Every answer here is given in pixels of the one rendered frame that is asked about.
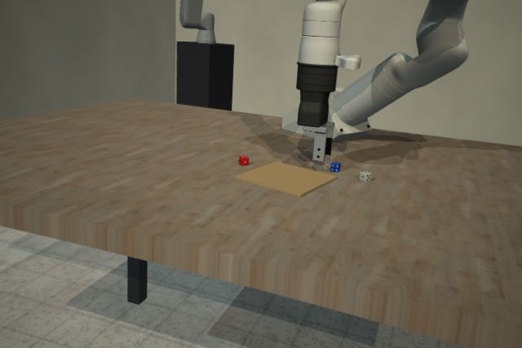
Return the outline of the blue die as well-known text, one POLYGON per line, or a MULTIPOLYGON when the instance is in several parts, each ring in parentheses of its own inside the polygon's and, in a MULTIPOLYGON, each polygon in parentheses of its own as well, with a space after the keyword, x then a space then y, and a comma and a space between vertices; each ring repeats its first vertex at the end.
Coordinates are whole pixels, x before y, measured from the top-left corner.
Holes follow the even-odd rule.
POLYGON ((333 162, 331 164, 331 170, 330 171, 339 172, 340 171, 340 167, 341 167, 341 163, 333 162))

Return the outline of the tan flat mat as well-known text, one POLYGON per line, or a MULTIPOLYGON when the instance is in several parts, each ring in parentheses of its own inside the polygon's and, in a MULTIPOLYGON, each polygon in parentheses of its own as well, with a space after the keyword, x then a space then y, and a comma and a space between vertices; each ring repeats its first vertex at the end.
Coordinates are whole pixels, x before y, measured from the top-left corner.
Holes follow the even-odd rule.
POLYGON ((334 181, 338 176, 275 161, 234 178, 301 197, 334 181))

